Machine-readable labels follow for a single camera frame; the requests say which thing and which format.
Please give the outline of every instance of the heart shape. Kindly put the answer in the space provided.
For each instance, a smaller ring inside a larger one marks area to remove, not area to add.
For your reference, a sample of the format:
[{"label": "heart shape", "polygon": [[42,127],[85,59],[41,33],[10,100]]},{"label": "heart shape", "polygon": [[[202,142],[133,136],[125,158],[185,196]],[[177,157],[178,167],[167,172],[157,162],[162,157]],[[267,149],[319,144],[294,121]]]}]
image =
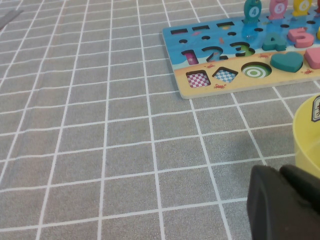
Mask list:
[{"label": "heart shape", "polygon": [[286,54],[277,53],[272,55],[270,64],[276,69],[295,73],[302,67],[303,61],[304,57],[300,53],[291,51]]}]

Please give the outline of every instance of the yellow cup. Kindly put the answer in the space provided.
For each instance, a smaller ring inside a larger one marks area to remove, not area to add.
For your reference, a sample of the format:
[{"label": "yellow cup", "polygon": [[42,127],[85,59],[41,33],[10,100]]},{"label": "yellow cup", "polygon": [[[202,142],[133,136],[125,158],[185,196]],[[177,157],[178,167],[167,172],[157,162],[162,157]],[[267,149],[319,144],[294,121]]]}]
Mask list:
[{"label": "yellow cup", "polygon": [[320,95],[299,107],[292,128],[295,165],[320,178]]}]

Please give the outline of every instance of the shape sorter board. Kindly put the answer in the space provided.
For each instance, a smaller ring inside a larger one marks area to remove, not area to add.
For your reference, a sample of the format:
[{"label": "shape sorter board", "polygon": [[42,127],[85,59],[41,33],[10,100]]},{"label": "shape sorter board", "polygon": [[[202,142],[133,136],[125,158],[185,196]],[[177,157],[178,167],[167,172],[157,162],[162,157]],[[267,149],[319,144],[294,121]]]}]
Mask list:
[{"label": "shape sorter board", "polygon": [[[273,87],[320,78],[320,69],[310,68],[303,58],[295,73],[270,65],[277,53],[305,54],[307,48],[296,48],[287,37],[289,30],[304,28],[314,35],[308,48],[320,47],[316,37],[320,13],[315,7],[309,14],[294,17],[288,10],[283,19],[269,20],[261,14],[259,22],[244,24],[243,17],[168,27],[163,29],[165,46],[182,98],[192,99],[250,89]],[[269,33],[286,40],[285,51],[264,51],[262,45]]]}]

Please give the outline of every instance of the number 5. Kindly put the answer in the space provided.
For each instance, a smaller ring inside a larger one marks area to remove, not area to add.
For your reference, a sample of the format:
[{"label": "number 5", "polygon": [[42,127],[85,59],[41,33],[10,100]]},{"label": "number 5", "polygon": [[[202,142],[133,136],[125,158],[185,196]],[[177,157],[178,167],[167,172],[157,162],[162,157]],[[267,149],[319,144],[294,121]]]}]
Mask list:
[{"label": "number 5", "polygon": [[288,38],[295,43],[298,49],[308,48],[314,44],[315,37],[302,28],[289,30]]}]

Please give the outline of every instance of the pink checkered square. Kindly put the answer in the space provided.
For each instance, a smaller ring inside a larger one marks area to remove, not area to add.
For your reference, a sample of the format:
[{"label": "pink checkered square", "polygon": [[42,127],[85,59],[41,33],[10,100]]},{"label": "pink checkered square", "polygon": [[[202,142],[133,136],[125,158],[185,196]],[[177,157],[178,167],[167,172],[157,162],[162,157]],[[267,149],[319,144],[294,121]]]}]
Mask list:
[{"label": "pink checkered square", "polygon": [[191,88],[200,88],[211,84],[208,76],[203,73],[190,74],[187,75],[187,78]]}]

